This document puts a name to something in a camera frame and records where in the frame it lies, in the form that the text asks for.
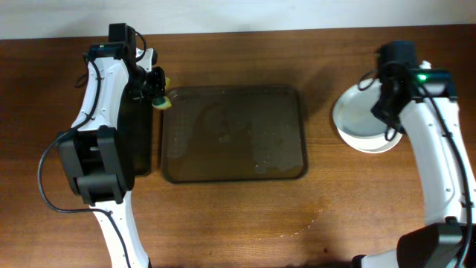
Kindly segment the green yellow sponge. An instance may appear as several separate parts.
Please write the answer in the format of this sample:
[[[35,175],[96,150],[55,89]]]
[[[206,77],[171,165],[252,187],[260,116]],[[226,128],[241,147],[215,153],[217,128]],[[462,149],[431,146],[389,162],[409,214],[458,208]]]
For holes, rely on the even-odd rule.
[[[169,87],[170,87],[170,78],[166,77],[164,89],[167,90],[169,89]],[[157,110],[166,110],[166,109],[169,109],[172,106],[172,104],[170,99],[166,95],[163,95],[161,97],[154,99],[152,101],[152,106]]]

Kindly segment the pale blue plate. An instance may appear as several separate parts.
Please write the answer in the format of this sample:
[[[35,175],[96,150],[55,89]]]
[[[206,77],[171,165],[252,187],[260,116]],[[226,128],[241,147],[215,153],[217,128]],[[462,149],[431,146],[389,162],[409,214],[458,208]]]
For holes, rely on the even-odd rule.
[[[371,112],[379,100],[381,83],[378,79],[366,79],[360,86],[368,88],[361,91],[355,84],[337,100],[332,111],[334,123],[339,130],[357,138],[383,137],[387,125]]]

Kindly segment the white plate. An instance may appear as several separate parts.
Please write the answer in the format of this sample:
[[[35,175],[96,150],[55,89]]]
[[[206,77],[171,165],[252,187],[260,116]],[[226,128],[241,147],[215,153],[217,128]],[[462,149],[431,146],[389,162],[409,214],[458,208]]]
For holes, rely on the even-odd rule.
[[[388,141],[385,138],[386,127],[342,127],[338,128],[338,134],[342,140],[355,150],[363,153],[384,153],[395,147],[401,140],[402,134],[391,129]]]
[[[402,138],[401,133],[397,133],[391,141],[385,139],[385,133],[359,136],[351,135],[340,129],[338,129],[338,133],[347,145],[364,153],[383,153],[396,146]]]

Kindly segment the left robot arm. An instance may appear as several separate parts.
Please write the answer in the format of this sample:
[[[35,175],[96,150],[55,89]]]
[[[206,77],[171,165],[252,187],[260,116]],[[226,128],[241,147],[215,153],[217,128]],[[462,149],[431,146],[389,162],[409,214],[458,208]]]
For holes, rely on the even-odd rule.
[[[101,228],[113,267],[150,267],[132,212],[136,176],[149,172],[152,111],[171,106],[169,79],[156,50],[126,23],[111,24],[107,42],[92,45],[86,61],[86,93],[71,128],[55,146],[83,213]]]

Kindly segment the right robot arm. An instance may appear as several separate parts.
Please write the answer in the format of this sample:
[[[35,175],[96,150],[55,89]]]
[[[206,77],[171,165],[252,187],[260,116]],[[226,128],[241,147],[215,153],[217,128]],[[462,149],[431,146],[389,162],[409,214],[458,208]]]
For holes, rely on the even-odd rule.
[[[395,249],[357,255],[352,267],[474,267],[475,176],[460,131],[452,74],[417,60],[413,42],[393,41],[376,52],[381,83],[372,107],[387,128],[409,137],[422,186],[425,225]]]

